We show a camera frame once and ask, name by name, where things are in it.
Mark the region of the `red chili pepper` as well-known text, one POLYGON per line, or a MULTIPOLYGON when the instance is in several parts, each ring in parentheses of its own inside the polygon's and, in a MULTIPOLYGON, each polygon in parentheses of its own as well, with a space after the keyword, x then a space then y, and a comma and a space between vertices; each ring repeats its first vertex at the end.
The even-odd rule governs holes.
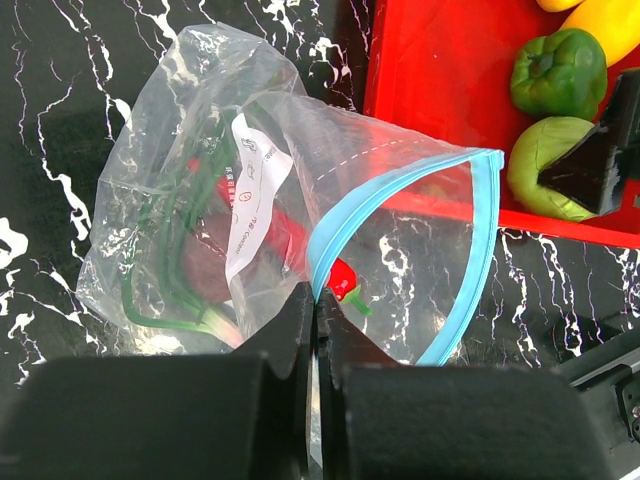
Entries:
MULTIPOLYGON (((231 194, 226 181, 221 179, 217 184, 217 194, 223 200, 225 210, 231 216, 231 194)), ((275 208, 272 221, 266 234, 267 247, 284 261, 284 266, 303 278, 306 275, 306 244, 308 232, 296 221, 281 210, 275 208)), ((372 310, 360 298, 361 286, 355 271, 343 260, 336 259, 330 270, 328 287, 341 303, 353 305, 364 316, 372 314, 372 310)))

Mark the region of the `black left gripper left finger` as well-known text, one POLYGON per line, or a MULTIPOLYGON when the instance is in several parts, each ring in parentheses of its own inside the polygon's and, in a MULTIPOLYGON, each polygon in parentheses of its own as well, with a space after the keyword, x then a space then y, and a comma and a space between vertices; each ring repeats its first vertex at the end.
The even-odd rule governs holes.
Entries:
POLYGON ((58 359, 1 427, 5 479, 302 479, 314 296, 228 354, 58 359))

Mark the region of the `clear blue zip bag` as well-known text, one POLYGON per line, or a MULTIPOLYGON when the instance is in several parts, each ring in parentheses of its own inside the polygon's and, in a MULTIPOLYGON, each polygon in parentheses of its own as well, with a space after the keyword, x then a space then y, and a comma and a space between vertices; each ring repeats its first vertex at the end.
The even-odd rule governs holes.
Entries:
POLYGON ((492 263, 503 153, 329 106, 306 93, 294 64, 268 42, 224 24, 183 29, 136 100, 98 180, 78 298, 157 352, 234 349, 205 333, 138 326, 121 300, 136 241, 136 307, 180 317, 159 292, 156 242, 138 238, 136 226, 147 200, 162 208, 161 184, 187 138, 203 139, 199 124, 223 111, 231 114, 232 160, 219 179, 231 194, 231 299, 217 304, 242 343, 296 285, 333 294, 330 270, 341 259, 372 310, 364 316, 338 301, 357 328, 398 362, 450 361, 492 263), (267 247, 275 208, 308 232, 303 278, 267 247))

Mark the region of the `purple passion fruit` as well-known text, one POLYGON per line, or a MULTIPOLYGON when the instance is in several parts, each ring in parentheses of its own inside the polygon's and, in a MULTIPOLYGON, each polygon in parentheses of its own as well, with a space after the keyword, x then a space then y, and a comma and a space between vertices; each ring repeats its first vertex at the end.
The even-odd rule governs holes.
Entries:
POLYGON ((231 299, 226 275, 226 257, 231 216, 211 214, 202 218, 187 237, 182 269, 189 286, 210 303, 231 299))

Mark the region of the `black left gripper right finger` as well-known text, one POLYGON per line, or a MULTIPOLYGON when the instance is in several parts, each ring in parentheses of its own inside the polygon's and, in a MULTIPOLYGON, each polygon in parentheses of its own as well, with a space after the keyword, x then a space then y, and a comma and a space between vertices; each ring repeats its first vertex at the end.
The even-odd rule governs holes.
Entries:
POLYGON ((517 367, 406 366, 317 305, 327 479, 609 479, 577 393, 517 367))

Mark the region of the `yellow lemon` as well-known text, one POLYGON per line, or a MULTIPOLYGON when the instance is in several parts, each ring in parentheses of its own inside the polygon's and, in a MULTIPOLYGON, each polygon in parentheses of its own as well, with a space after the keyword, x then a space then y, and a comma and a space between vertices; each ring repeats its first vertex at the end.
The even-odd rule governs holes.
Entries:
POLYGON ((558 13, 573 9, 583 0, 536 0, 537 5, 549 13, 558 13))

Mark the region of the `yellow orange fruit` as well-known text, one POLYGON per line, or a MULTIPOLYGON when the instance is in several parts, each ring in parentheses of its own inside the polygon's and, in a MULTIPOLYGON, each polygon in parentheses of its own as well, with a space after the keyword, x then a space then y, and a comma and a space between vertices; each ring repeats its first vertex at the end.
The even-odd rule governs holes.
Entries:
POLYGON ((586 0, 560 29, 580 29, 601 45, 608 67, 621 61, 639 45, 639 0, 586 0))

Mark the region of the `red plastic tray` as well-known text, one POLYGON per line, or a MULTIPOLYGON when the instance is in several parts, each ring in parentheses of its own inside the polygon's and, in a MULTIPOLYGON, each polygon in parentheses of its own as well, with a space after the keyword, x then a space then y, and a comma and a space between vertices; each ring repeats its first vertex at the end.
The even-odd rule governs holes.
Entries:
POLYGON ((533 122, 510 99, 515 55, 567 15, 534 1, 379 1, 364 112, 452 144, 510 152, 533 122))

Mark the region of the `pale green cabbage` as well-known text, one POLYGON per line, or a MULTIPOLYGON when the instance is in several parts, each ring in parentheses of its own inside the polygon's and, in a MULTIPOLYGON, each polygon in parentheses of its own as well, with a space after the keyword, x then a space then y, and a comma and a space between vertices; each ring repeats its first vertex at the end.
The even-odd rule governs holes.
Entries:
POLYGON ((528 212, 579 223, 595 215, 568 197, 540 186, 538 174, 567 153, 594 126, 576 117, 547 117, 527 128, 515 142, 507 165, 507 184, 528 212))

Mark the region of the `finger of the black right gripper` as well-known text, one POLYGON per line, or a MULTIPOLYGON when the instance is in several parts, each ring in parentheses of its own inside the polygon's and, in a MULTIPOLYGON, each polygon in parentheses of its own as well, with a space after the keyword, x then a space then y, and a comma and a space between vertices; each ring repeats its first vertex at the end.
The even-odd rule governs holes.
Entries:
POLYGON ((622 205, 624 188, 639 159, 639 70, 616 79, 600 120, 538 174, 537 183, 585 208, 607 215, 622 205))

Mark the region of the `green bell pepper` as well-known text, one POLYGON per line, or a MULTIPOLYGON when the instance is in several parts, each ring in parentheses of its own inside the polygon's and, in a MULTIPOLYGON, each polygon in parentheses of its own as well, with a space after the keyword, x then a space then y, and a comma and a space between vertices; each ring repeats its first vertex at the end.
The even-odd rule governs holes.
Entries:
POLYGON ((512 103, 533 117, 595 118, 608 86, 603 48, 590 33, 559 30, 528 41, 510 79, 512 103))

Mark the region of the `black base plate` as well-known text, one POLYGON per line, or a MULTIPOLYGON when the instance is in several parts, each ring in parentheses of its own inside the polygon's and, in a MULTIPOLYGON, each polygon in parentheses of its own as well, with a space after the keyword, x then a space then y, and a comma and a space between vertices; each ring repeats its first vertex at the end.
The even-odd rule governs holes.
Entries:
POLYGON ((639 330, 553 368, 577 390, 618 479, 639 477, 639 330))

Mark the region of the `green scallion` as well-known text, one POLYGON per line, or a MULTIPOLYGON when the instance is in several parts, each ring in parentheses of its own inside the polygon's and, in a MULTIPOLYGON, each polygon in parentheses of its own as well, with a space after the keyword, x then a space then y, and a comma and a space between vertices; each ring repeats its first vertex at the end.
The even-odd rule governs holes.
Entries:
POLYGON ((242 343, 238 327, 222 312, 216 302, 209 302, 190 286, 182 272, 182 254, 187 238, 204 218, 212 189, 231 165, 231 114, 221 112, 199 126, 205 136, 187 138, 180 149, 177 166, 166 174, 161 189, 168 192, 160 200, 153 197, 143 204, 136 234, 156 242, 156 280, 163 300, 178 309, 177 319, 148 317, 140 313, 134 301, 133 277, 139 269, 137 258, 141 250, 133 241, 127 251, 127 267, 122 272, 121 300, 129 321, 146 328, 163 328, 205 333, 236 348, 242 343))

